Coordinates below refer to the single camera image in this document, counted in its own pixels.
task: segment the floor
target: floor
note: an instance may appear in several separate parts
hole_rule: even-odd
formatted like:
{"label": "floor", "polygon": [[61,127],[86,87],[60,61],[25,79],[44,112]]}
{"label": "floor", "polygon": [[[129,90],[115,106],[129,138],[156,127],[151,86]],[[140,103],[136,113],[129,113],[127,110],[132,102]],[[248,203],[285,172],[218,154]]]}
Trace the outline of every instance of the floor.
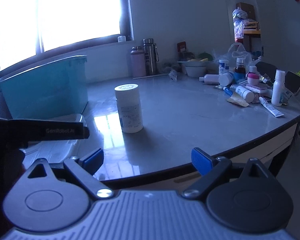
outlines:
{"label": "floor", "polygon": [[294,205],[287,231],[300,240],[300,137],[297,138],[277,179],[292,197]]}

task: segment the pink jar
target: pink jar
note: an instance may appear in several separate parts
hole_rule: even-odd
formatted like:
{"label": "pink jar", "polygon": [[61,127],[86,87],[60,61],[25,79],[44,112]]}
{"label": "pink jar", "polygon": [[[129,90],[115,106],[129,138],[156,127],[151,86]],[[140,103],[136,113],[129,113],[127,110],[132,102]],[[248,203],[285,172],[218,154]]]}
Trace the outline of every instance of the pink jar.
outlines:
{"label": "pink jar", "polygon": [[248,83],[250,85],[253,85],[253,86],[258,85],[259,75],[255,74],[255,73],[252,73],[252,72],[249,72],[248,75],[247,75],[247,78],[248,78]]}
{"label": "pink jar", "polygon": [[141,46],[132,48],[130,52],[132,62],[132,75],[133,77],[144,77],[146,76],[146,61],[145,53]]}

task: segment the plastic bag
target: plastic bag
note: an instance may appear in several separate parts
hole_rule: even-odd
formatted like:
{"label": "plastic bag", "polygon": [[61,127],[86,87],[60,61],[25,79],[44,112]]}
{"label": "plastic bag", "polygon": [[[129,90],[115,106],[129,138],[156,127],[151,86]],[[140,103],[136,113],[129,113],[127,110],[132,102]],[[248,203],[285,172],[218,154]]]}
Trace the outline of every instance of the plastic bag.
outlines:
{"label": "plastic bag", "polygon": [[170,73],[169,73],[169,78],[170,78],[171,80],[173,80],[174,82],[176,82],[176,81],[177,81],[177,76],[178,76],[177,71],[175,71],[174,69],[172,69],[172,70],[170,71]]}
{"label": "plastic bag", "polygon": [[249,71],[249,66],[252,63],[252,57],[249,52],[247,52],[243,46],[242,43],[235,42],[233,43],[230,48],[228,49],[228,53],[224,55],[216,55],[215,52],[213,52],[213,56],[215,58],[215,63],[218,64],[219,59],[226,59],[229,61],[229,70],[233,71],[237,58],[243,58],[243,64],[246,67],[246,72]]}
{"label": "plastic bag", "polygon": [[262,60],[262,57],[259,56],[256,60],[252,60],[252,62],[250,63],[249,66],[255,66],[255,65],[258,64],[261,60]]}
{"label": "plastic bag", "polygon": [[181,72],[181,66],[177,62],[167,61],[167,62],[164,62],[163,64],[158,64],[157,68],[158,68],[158,72],[160,74],[168,74],[168,73],[170,73],[171,70]]}
{"label": "plastic bag", "polygon": [[248,14],[245,11],[243,11],[242,9],[240,9],[239,7],[234,9],[234,11],[232,12],[233,22],[235,22],[237,20],[245,20],[247,18],[248,18]]}
{"label": "plastic bag", "polygon": [[244,23],[242,20],[237,20],[233,23],[234,28],[234,37],[236,39],[243,39],[243,29],[244,29]]}

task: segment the teal plastic bin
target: teal plastic bin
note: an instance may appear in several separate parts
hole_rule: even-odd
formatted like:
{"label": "teal plastic bin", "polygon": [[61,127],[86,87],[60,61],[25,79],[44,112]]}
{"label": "teal plastic bin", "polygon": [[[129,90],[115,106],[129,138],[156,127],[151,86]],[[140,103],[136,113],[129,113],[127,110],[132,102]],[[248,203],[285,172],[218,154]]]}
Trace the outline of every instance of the teal plastic bin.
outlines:
{"label": "teal plastic bin", "polygon": [[37,66],[0,82],[13,119],[50,119],[81,114],[88,102],[86,56]]}

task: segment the bottle cap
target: bottle cap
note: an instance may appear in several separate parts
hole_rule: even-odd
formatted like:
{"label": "bottle cap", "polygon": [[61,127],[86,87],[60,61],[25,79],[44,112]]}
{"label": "bottle cap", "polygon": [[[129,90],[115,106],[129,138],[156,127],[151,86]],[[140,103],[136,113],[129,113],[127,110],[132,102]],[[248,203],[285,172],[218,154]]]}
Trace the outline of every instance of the bottle cap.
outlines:
{"label": "bottle cap", "polygon": [[259,81],[259,75],[255,74],[255,73],[248,73],[247,77],[257,79]]}
{"label": "bottle cap", "polygon": [[139,87],[136,84],[125,84],[114,88],[117,100],[139,97]]}
{"label": "bottle cap", "polygon": [[231,84],[232,81],[233,81],[233,76],[230,72],[224,73],[219,76],[219,83],[223,87]]}
{"label": "bottle cap", "polygon": [[251,103],[254,100],[254,93],[250,90],[246,90],[245,92],[243,92],[242,97],[245,98],[247,103]]}
{"label": "bottle cap", "polygon": [[249,66],[249,72],[257,73],[257,66]]}
{"label": "bottle cap", "polygon": [[285,76],[286,76],[286,72],[285,71],[277,69],[277,71],[275,73],[274,80],[276,80],[276,81],[283,81],[284,82]]}
{"label": "bottle cap", "polygon": [[243,64],[243,58],[238,57],[237,58],[237,63],[242,63]]}

